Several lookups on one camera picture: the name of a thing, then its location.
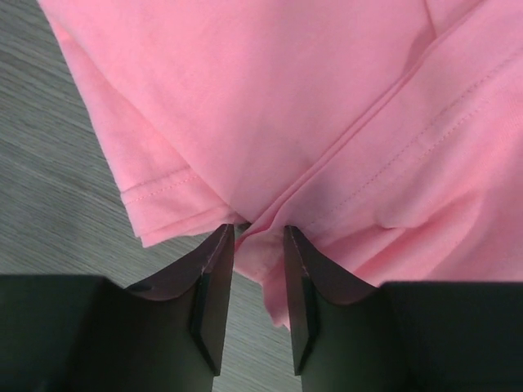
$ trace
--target wooden surface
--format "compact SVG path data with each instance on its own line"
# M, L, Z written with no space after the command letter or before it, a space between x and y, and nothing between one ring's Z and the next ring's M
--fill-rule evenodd
M122 285L201 238L133 238L85 107L34 0L0 2L0 273L105 274ZM258 285L233 281L216 392L299 391L289 335Z

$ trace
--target pink cloth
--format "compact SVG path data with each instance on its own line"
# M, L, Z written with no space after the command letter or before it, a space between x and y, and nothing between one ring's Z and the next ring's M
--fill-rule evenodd
M521 0L40 0L136 236L251 221L364 280L523 279Z

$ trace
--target pink shirt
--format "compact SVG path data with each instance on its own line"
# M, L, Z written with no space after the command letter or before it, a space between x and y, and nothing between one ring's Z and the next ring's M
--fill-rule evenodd
M40 0L152 246L251 221L362 279L523 280L521 0Z

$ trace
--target folded garment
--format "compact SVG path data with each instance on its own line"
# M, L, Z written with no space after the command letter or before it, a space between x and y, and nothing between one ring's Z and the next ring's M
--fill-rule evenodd
M282 228L372 284L523 279L521 0L40 0L145 246Z

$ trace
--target gray surface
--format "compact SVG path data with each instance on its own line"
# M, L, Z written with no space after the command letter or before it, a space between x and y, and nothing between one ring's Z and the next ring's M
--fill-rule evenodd
M87 112L34 0L0 2L0 273L106 274L133 283L199 238L143 249ZM216 392L299 391L288 333L235 276Z

